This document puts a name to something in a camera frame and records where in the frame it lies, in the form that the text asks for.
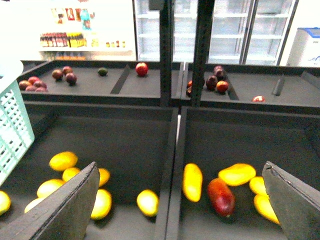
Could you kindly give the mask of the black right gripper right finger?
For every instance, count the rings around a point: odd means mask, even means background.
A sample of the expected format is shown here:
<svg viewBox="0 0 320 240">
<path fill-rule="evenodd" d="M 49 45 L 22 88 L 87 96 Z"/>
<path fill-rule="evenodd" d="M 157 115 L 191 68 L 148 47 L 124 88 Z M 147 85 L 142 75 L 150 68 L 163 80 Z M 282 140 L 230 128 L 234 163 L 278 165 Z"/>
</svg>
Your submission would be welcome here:
<svg viewBox="0 0 320 240">
<path fill-rule="evenodd" d="M 320 238 L 320 192 L 270 161 L 262 176 L 270 204 L 289 240 Z"/>
</svg>

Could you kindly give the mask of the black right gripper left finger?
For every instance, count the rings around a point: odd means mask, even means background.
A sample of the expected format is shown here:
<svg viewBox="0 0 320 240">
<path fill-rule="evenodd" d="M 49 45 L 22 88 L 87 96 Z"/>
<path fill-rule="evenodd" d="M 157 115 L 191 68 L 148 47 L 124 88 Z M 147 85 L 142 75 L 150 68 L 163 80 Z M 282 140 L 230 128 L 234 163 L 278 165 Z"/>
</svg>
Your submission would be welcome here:
<svg viewBox="0 0 320 240">
<path fill-rule="evenodd" d="M 0 230 L 2 240 L 82 240 L 96 201 L 100 173 L 95 162 Z"/>
</svg>

